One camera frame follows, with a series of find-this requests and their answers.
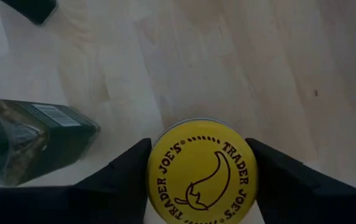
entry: wood grain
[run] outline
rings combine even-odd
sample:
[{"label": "wood grain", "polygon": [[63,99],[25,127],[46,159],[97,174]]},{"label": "wood grain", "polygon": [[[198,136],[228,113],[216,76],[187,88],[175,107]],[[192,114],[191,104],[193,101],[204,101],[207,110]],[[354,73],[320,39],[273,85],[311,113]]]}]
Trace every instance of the wood grain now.
[{"label": "wood grain", "polygon": [[[41,28],[0,3],[0,98],[72,105],[102,132],[28,185],[74,184],[200,116],[356,186],[356,1],[59,3]],[[146,223],[163,223],[150,205]]]}]

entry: trader joe's logo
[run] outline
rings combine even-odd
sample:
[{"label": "trader joe's logo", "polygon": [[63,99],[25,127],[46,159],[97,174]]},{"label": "trader joe's logo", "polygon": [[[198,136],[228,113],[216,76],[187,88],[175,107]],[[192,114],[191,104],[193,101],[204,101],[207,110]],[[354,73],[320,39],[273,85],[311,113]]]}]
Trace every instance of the trader joe's logo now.
[{"label": "trader joe's logo", "polygon": [[[179,188],[177,188],[177,185],[169,185],[169,171],[178,161],[177,158],[190,150],[196,150],[195,147],[190,147],[190,145],[193,146],[200,141],[208,141],[214,144],[213,147],[202,150],[204,153],[212,154],[208,158],[213,161],[207,161],[208,164],[212,164],[212,167],[207,166],[206,171],[202,172],[203,176],[196,178],[191,178],[191,173],[181,173],[183,179],[189,179],[185,187],[179,185]],[[248,170],[241,154],[229,142],[206,136],[196,136],[181,140],[166,150],[164,157],[159,161],[158,168],[159,175],[156,182],[159,200],[169,215],[177,222],[188,224],[225,223],[233,218],[244,206],[247,196],[245,189],[249,184]],[[202,167],[201,162],[199,162],[199,169],[205,169]],[[232,181],[234,175],[238,177],[235,179],[236,181]],[[172,188],[175,189],[175,195],[171,193]],[[213,207],[222,208],[218,209],[218,212],[220,212],[218,218],[202,220],[201,222],[199,219],[193,220],[194,217],[198,216],[195,214],[196,212],[207,213]],[[215,217],[215,210],[209,217]]]}]

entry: barcode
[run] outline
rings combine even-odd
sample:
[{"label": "barcode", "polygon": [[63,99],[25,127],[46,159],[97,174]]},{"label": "barcode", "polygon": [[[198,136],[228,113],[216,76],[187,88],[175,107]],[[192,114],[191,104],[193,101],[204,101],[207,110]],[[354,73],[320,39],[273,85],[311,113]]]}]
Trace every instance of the barcode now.
[{"label": "barcode", "polygon": [[58,124],[62,125],[63,127],[72,127],[72,126],[81,126],[81,124],[77,123],[72,118],[68,117],[65,113],[58,110],[58,108],[49,105],[33,105],[38,110],[43,112],[52,120],[58,122]]}]

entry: yellow jar lid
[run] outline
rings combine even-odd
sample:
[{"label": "yellow jar lid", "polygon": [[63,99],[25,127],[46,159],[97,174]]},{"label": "yellow jar lid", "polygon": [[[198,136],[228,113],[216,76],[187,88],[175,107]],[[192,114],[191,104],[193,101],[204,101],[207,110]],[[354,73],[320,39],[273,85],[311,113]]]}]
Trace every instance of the yellow jar lid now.
[{"label": "yellow jar lid", "polygon": [[216,121],[171,128],[148,162],[148,192],[156,212],[173,223],[239,223],[256,197],[256,160],[246,141]]}]

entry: spice jar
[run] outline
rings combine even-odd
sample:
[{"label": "spice jar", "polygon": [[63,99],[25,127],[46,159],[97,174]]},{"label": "spice jar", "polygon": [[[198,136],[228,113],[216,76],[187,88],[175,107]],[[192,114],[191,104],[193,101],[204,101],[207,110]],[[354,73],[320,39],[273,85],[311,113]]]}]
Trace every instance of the spice jar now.
[{"label": "spice jar", "polygon": [[13,187],[73,164],[98,131],[68,106],[0,100],[0,186]]}]

